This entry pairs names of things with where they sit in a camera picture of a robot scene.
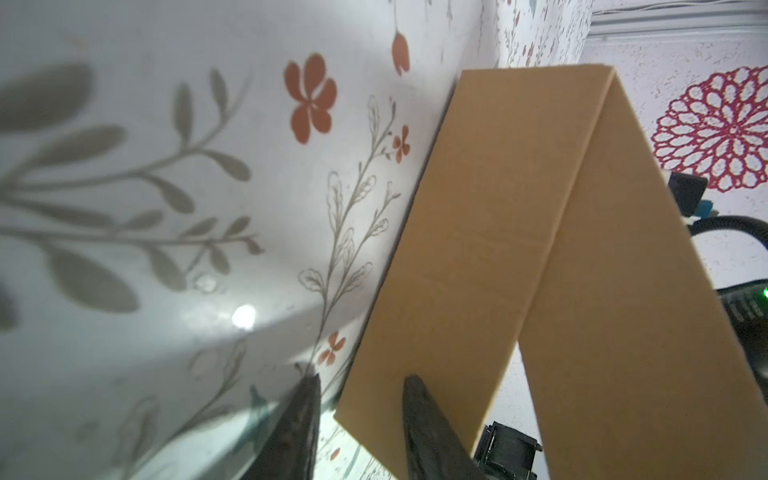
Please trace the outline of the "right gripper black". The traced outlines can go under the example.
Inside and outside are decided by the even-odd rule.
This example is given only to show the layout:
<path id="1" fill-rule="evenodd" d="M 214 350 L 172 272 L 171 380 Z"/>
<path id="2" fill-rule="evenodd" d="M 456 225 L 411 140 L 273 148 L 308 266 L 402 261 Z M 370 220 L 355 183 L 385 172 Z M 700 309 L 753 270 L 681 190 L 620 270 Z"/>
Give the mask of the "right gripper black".
<path id="1" fill-rule="evenodd" d="M 543 447 L 537 439 L 498 422 L 486 425 L 473 460 L 487 479 L 536 479 L 533 463 Z"/>

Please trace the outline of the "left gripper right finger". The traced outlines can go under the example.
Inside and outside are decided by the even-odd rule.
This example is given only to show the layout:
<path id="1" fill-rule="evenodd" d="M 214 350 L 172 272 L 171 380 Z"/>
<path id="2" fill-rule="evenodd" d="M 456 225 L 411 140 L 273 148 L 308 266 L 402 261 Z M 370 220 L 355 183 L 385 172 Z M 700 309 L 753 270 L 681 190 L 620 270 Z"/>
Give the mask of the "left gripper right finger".
<path id="1" fill-rule="evenodd" d="M 404 380 L 402 414 L 409 479 L 486 478 L 418 375 Z"/>

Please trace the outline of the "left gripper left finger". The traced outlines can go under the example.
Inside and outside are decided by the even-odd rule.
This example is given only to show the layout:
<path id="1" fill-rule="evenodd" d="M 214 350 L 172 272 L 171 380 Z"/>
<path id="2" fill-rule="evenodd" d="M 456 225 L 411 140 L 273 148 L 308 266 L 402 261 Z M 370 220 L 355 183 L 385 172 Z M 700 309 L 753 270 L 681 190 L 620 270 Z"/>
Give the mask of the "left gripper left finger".
<path id="1" fill-rule="evenodd" d="M 261 453 L 241 478 L 312 479 L 319 440 L 320 407 L 320 376 L 304 378 Z"/>

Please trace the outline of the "brown cardboard box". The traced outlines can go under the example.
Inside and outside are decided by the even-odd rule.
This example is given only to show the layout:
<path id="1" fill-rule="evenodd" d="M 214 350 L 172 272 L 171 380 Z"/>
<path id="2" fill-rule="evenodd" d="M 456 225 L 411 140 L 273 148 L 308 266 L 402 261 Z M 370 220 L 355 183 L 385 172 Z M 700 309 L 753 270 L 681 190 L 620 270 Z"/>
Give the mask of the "brown cardboard box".
<path id="1" fill-rule="evenodd" d="M 405 378 L 469 450 L 514 352 L 554 479 L 767 475 L 762 392 L 605 65 L 463 72 L 336 421 L 405 478 Z"/>

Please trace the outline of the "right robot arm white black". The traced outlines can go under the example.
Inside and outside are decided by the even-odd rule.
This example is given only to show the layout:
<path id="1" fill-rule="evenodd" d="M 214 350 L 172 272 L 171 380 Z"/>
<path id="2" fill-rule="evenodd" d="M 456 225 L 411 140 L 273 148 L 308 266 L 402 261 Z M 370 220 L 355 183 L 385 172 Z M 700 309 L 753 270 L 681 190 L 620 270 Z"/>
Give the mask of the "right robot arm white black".
<path id="1" fill-rule="evenodd" d="M 767 395 L 767 281 L 753 280 L 717 291 L 763 396 Z M 544 472 L 543 446 L 510 426 L 484 427 L 473 454 L 489 479 L 537 479 Z"/>

